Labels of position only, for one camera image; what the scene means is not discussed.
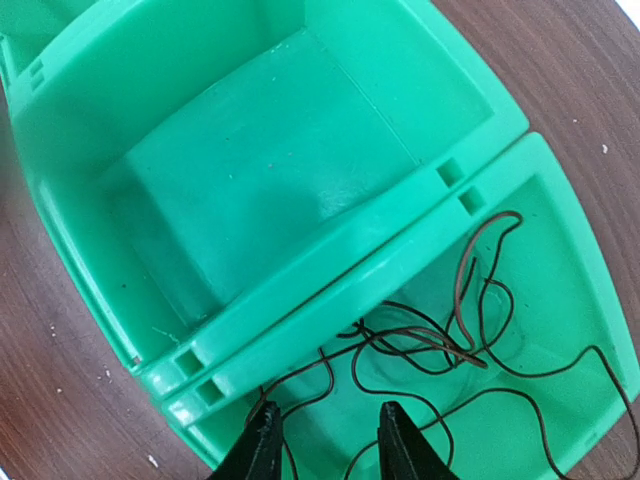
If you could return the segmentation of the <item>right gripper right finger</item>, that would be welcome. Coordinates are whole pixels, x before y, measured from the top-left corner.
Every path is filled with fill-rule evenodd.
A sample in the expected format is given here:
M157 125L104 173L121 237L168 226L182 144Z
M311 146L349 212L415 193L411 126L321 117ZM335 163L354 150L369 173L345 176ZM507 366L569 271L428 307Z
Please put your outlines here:
M382 479L455 479L403 407L384 402L377 429Z

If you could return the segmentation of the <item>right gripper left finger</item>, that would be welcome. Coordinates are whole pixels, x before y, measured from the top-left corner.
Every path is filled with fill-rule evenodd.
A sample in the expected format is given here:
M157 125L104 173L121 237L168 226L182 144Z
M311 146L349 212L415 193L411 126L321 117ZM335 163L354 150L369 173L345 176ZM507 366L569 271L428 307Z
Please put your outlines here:
M281 479L282 450L281 410L276 402L266 401L209 479Z

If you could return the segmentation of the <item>green bin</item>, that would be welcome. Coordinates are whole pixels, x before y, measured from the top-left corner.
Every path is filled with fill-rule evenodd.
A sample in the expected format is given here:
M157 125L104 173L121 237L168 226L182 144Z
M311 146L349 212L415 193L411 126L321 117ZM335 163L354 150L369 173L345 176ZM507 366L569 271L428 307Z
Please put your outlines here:
M566 474L638 397L639 365L543 137L523 137L166 410L217 466L261 393L292 411L285 478L377 478L386 401L464 479Z
M1 2L1 78L6 97L11 84L92 0Z
M155 399L529 126L429 1L95 1L7 99L46 229Z

